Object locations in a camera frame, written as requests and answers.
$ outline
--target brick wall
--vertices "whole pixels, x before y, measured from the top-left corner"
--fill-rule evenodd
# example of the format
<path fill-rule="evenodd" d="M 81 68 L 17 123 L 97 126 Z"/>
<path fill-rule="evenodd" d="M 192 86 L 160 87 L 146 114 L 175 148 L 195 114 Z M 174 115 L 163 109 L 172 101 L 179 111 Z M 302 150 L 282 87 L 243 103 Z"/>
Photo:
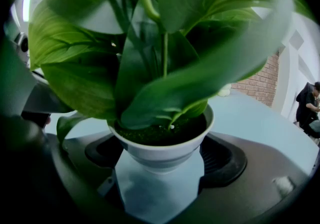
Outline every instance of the brick wall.
<path fill-rule="evenodd" d="M 270 56 L 264 68 L 250 78 L 233 83 L 231 88 L 272 106 L 275 98 L 279 69 L 279 53 Z"/>

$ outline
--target soil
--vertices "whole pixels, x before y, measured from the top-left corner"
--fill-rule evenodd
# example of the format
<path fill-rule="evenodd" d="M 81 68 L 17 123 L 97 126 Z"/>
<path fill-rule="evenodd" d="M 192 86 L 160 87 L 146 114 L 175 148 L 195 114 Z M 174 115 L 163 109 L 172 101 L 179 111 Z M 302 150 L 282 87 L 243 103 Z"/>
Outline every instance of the soil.
<path fill-rule="evenodd" d="M 148 146 L 172 146 L 194 139 L 207 128 L 207 121 L 203 114 L 193 117 L 178 119 L 173 129 L 153 125 L 145 129 L 129 130 L 120 127 L 118 123 L 114 128 L 122 137 L 135 143 Z"/>

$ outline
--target gray surface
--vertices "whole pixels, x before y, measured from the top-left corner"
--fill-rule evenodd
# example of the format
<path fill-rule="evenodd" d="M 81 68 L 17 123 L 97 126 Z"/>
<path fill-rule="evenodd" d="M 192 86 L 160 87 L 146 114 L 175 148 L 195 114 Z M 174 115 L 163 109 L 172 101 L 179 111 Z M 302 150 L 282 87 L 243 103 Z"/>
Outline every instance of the gray surface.
<path fill-rule="evenodd" d="M 73 111 L 56 96 L 48 84 L 40 80 L 37 80 L 23 110 L 35 113 L 68 113 Z"/>
<path fill-rule="evenodd" d="M 272 180 L 289 176 L 296 186 L 309 177 L 278 150 L 233 136 L 216 135 L 246 153 L 248 163 L 243 174 L 232 184 L 222 188 L 204 189 L 172 223 L 243 223 L 281 201 Z"/>
<path fill-rule="evenodd" d="M 0 51 L 0 113 L 19 116 L 36 80 L 6 39 L 1 42 Z"/>
<path fill-rule="evenodd" d="M 60 180 L 85 220 L 90 220 L 91 223 L 109 223 L 110 220 L 118 220 L 119 223 L 141 223 L 129 215 L 123 214 L 121 209 L 114 207 L 113 204 L 101 197 L 97 190 L 93 189 L 80 175 L 68 155 L 62 152 L 56 136 L 48 134 L 47 137 L 50 142 L 52 160 Z"/>
<path fill-rule="evenodd" d="M 106 180 L 106 178 L 111 175 L 112 170 L 107 167 L 100 167 L 91 162 L 85 155 L 85 149 L 87 145 L 105 137 L 106 135 L 107 134 L 105 132 L 100 132 L 90 136 L 66 139 L 63 142 L 63 148 L 68 153 L 68 157 L 74 167 L 94 189 L 97 189 Z"/>

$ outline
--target ceiling light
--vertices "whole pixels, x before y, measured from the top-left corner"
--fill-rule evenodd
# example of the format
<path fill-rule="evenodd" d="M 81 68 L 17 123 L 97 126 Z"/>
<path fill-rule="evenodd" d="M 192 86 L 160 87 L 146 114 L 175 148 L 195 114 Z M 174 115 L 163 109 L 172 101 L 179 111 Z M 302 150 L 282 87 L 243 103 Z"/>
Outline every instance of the ceiling light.
<path fill-rule="evenodd" d="M 30 0 L 23 0 L 22 3 L 22 18 L 24 22 L 29 21 L 29 8 L 30 8 Z"/>

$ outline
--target white pot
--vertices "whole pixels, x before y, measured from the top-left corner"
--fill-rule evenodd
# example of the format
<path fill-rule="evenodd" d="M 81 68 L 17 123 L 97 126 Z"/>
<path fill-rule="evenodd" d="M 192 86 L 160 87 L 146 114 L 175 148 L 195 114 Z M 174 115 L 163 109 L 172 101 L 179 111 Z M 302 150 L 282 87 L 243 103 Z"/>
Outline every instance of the white pot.
<path fill-rule="evenodd" d="M 114 122 L 108 122 L 111 132 L 121 141 L 123 148 L 128 151 L 133 159 L 143 165 L 152 173 L 166 174 L 175 170 L 185 162 L 200 146 L 207 133 L 214 124 L 214 113 L 207 105 L 203 112 L 206 120 L 206 129 L 197 137 L 184 143 L 170 146 L 149 146 L 132 142 L 115 131 Z"/>

